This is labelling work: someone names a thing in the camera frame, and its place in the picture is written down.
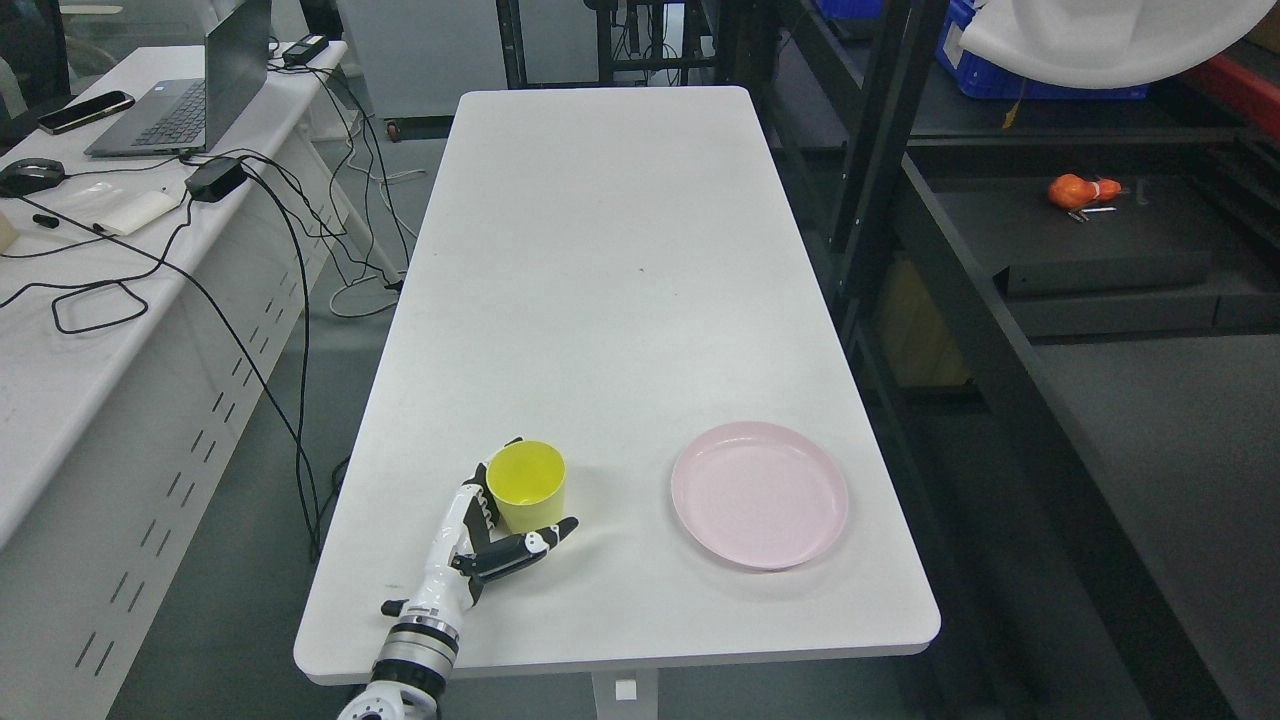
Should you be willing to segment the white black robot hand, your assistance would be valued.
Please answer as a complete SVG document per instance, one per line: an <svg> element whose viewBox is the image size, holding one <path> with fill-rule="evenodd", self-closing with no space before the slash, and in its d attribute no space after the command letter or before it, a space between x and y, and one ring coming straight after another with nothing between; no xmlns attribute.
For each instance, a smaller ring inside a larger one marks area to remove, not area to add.
<svg viewBox="0 0 1280 720"><path fill-rule="evenodd" d="M486 484L486 465L498 451L456 491L428 551L419 589L407 600L385 601L383 615L396 620L430 615L460 632L462 616L485 585L539 562L577 529L579 519L566 514L554 525L509 533Z"/></svg>

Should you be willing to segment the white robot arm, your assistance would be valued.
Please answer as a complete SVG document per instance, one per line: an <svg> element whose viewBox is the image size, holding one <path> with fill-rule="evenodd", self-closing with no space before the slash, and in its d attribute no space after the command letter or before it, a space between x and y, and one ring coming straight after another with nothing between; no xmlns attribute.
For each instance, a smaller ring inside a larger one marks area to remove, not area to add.
<svg viewBox="0 0 1280 720"><path fill-rule="evenodd" d="M458 650L460 633L449 623L424 614L398 618L372 665L370 682L338 717L439 719Z"/></svg>

